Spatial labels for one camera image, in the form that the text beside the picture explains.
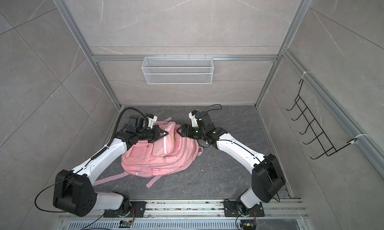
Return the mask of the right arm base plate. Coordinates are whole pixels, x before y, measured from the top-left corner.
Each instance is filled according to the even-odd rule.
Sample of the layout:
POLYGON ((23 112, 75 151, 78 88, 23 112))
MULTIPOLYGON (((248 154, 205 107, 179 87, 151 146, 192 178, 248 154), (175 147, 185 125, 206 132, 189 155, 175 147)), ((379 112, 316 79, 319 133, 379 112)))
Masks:
POLYGON ((247 208, 240 201, 223 201, 225 217, 264 217, 265 212, 262 203, 258 203, 252 208, 247 208))

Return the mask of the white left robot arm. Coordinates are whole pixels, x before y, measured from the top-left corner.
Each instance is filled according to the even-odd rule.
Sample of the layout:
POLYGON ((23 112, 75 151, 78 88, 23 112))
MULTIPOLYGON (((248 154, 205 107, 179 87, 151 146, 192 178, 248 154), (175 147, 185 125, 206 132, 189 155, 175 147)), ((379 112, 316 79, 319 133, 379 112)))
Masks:
POLYGON ((112 212, 125 217, 133 212, 129 196, 102 193, 93 184, 115 159, 139 141, 154 143, 169 133, 156 125, 157 116, 143 114, 135 108, 124 108, 115 123, 110 140, 92 157, 72 170, 62 170, 55 178, 53 206, 55 213, 84 217, 92 211, 112 212))

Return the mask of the pink student backpack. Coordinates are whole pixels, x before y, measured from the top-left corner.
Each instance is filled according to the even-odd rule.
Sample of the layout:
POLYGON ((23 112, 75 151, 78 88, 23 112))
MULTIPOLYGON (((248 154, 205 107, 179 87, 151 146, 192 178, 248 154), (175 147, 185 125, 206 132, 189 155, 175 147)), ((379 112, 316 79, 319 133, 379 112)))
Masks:
POLYGON ((197 140, 183 138, 177 133, 180 125, 168 118, 155 123, 169 134, 154 143, 139 141, 121 157, 124 172, 93 183, 94 186, 132 175, 150 178, 146 184, 150 188, 164 175, 174 174, 187 169, 203 153, 197 140))

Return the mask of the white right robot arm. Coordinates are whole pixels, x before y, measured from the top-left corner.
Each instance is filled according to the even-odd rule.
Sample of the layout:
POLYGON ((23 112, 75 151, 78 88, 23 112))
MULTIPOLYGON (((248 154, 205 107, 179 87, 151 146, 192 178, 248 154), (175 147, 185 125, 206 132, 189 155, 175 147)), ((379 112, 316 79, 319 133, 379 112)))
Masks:
POLYGON ((253 208, 270 200, 280 200, 279 191, 286 184, 279 160, 272 154, 263 155, 236 140, 227 130, 216 127, 207 111, 189 113, 191 124, 177 129, 181 137, 203 140, 206 144, 227 153, 252 175, 251 187, 236 200, 236 210, 248 216, 253 208))

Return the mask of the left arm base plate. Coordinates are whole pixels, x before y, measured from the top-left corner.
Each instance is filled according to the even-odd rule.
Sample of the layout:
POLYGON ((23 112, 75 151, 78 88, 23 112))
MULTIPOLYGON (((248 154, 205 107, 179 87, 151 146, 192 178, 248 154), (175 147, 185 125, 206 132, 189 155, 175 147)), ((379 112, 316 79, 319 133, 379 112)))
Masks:
POLYGON ((142 218, 146 210, 147 202, 124 202, 118 210, 106 210, 104 218, 142 218))

